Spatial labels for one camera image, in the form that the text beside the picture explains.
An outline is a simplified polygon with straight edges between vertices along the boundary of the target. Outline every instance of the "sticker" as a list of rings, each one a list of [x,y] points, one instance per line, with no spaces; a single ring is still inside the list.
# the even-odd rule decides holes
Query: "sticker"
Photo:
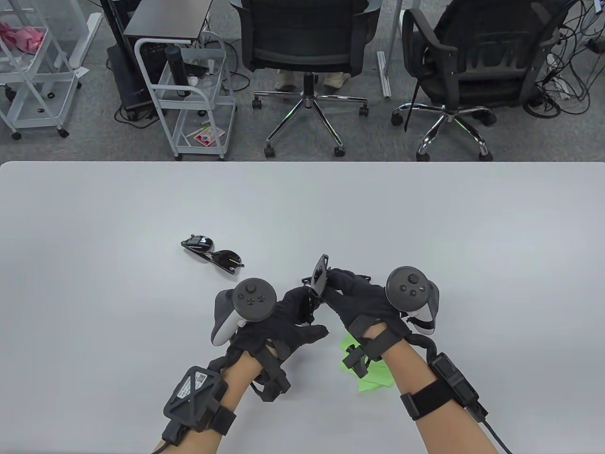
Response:
[[[195,372],[195,389],[201,388],[201,385],[204,384],[208,376],[205,373]],[[191,377],[187,377],[187,380],[183,383],[180,391],[177,394],[179,399],[186,398],[189,394],[191,394]]]

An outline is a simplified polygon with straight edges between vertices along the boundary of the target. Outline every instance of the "sunglasses lens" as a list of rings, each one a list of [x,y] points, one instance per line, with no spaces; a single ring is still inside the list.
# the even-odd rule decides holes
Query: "sunglasses lens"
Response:
[[[214,246],[214,242],[203,235],[191,235],[191,238],[183,242],[183,246],[187,246],[196,252],[208,252]]]
[[[241,262],[241,257],[233,251],[218,251],[213,253],[212,259],[217,265],[223,268],[235,269],[239,266],[244,266]]]

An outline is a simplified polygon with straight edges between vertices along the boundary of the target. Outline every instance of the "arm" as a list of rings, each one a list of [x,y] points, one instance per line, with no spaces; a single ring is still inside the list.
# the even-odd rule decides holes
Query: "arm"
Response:
[[[244,352],[240,359],[223,372],[223,379],[229,385],[221,404],[227,410],[235,412],[235,408],[241,401],[250,383],[261,373],[262,367],[259,362],[252,358],[249,353]],[[168,446],[165,454],[216,454],[218,445],[221,443],[222,435],[213,430],[196,432],[190,430],[178,446]],[[155,449],[164,444],[161,442]]]
[[[374,339],[386,325],[372,326],[364,337]],[[414,394],[437,379],[422,357],[401,341],[387,350],[382,359],[391,370],[401,394]],[[416,421],[428,454],[497,454],[497,451],[465,409],[455,401]]]

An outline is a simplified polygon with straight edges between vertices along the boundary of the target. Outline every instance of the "sunglasses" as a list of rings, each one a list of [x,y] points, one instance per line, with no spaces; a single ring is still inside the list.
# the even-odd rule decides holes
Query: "sunglasses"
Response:
[[[237,268],[244,266],[241,262],[241,257],[233,251],[224,249],[212,252],[211,249],[214,247],[214,242],[203,235],[191,235],[191,238],[181,241],[181,246],[229,274],[235,274]]]

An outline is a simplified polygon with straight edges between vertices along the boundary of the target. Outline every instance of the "office chair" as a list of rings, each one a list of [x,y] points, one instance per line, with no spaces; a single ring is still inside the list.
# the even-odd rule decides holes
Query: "office chair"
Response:
[[[256,91],[252,108],[260,109],[261,97],[298,99],[298,103],[266,139],[264,153],[274,157],[274,138],[301,111],[313,109],[344,156],[345,146],[325,118],[319,102],[361,104],[360,116],[368,116],[368,100],[362,97],[317,94],[316,73],[361,73],[364,49],[376,34],[382,0],[231,0],[241,21],[243,64],[250,71],[261,68],[304,73],[301,93]]]
[[[472,114],[490,126],[496,122],[492,108],[516,107],[536,97],[538,73],[575,1],[453,0],[434,30],[419,9],[405,11],[404,64],[417,84],[412,102],[397,107],[391,123],[402,125],[401,112],[407,111],[407,131],[412,110],[439,116],[422,138],[417,161],[430,161],[428,146],[451,122],[479,144],[480,161],[494,160],[463,116]],[[415,103],[419,87],[435,106]]]

